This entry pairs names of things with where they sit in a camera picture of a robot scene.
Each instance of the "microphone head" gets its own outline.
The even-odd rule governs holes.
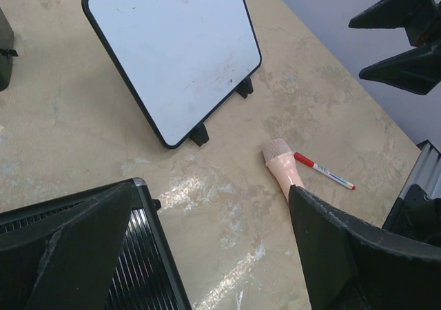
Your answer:
[[[268,143],[263,149],[263,157],[265,162],[268,163],[273,158],[292,153],[291,148],[289,148],[288,144],[283,139],[276,139]]]

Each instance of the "wooden table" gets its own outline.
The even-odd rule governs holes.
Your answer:
[[[208,144],[161,147],[81,0],[0,0],[16,32],[0,93],[0,210],[139,176],[194,308],[308,309],[287,204],[261,149],[285,139],[355,183],[306,187],[381,225],[418,149],[281,0],[246,0],[263,53],[255,92],[206,122]]]

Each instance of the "red marker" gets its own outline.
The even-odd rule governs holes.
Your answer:
[[[321,174],[324,174],[326,177],[332,179],[333,181],[339,183],[340,185],[345,186],[346,188],[349,188],[351,191],[353,191],[356,187],[354,184],[351,184],[349,181],[331,173],[328,169],[325,169],[324,167],[322,167],[321,165],[318,165],[317,163],[315,163],[314,161],[311,161],[309,158],[307,158],[306,156],[303,156],[301,153],[295,153],[294,154],[294,158],[303,163],[304,165],[306,165],[307,167],[311,167],[314,170],[320,172]]]

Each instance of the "dark green box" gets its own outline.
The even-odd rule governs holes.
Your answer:
[[[9,85],[12,73],[10,50],[14,47],[14,31],[0,8],[0,91]]]

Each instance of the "whiteboard surface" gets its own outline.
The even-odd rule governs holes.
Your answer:
[[[88,7],[169,146],[260,63],[243,0],[88,0]]]

